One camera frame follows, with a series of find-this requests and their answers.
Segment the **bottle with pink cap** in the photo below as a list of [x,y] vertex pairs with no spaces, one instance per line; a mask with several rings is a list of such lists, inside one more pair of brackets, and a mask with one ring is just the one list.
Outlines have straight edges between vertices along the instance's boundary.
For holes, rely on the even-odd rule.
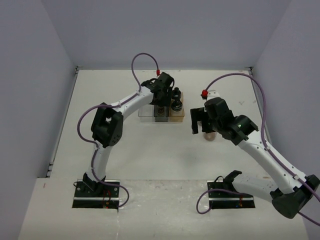
[[216,132],[204,133],[203,137],[206,141],[212,142],[216,139],[217,133]]

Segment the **spice jar black cap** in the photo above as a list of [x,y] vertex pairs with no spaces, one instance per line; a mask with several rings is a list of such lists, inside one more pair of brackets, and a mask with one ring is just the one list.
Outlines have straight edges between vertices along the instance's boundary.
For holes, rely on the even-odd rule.
[[156,117],[167,117],[167,108],[165,106],[155,106],[155,116]]

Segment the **brown bottle black spout cap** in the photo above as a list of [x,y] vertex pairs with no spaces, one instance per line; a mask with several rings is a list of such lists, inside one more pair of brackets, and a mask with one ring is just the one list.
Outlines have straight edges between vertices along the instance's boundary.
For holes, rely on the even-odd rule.
[[180,91],[180,89],[178,87],[175,87],[172,90],[172,95],[171,95],[171,99],[172,100],[180,100],[182,96],[182,92]]

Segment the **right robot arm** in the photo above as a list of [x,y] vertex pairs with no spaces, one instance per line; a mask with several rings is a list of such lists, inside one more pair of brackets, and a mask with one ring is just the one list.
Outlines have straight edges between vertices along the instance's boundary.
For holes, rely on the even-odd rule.
[[219,133],[224,139],[249,154],[270,176],[257,179],[234,170],[223,179],[223,188],[207,193],[224,192],[227,196],[251,195],[270,202],[284,217],[293,219],[315,196],[320,180],[306,175],[290,164],[274,147],[264,141],[263,133],[247,116],[234,116],[220,97],[207,100],[203,107],[190,110],[192,133],[197,134],[201,122],[204,133]]

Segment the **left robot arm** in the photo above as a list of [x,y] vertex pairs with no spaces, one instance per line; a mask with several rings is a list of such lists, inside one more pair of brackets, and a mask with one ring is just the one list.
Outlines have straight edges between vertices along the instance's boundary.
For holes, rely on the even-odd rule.
[[121,139],[123,125],[127,117],[146,105],[168,107],[171,103],[171,95],[174,79],[162,72],[158,77],[141,83],[138,90],[118,102],[111,105],[101,103],[97,105],[91,132],[94,144],[89,169],[83,175],[86,190],[92,196],[97,197],[103,193],[106,177],[106,166],[113,146]]

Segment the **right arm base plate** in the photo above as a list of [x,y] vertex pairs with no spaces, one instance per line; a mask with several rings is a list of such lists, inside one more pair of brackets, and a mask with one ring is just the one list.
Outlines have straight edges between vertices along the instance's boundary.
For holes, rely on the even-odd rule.
[[222,199],[233,199],[233,198],[252,198],[253,196],[250,194],[238,194],[238,192],[235,190],[235,188],[229,184],[224,183],[222,181],[209,181],[207,182],[207,188],[208,190],[211,189],[219,189],[218,191],[212,191],[208,193],[208,196],[210,198],[222,198]]

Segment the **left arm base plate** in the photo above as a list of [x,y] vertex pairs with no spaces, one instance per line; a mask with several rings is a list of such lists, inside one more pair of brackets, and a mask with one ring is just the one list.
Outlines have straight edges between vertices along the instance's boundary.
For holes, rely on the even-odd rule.
[[119,197],[119,187],[105,185],[100,182],[83,182],[78,180],[73,183],[76,200],[111,200]]

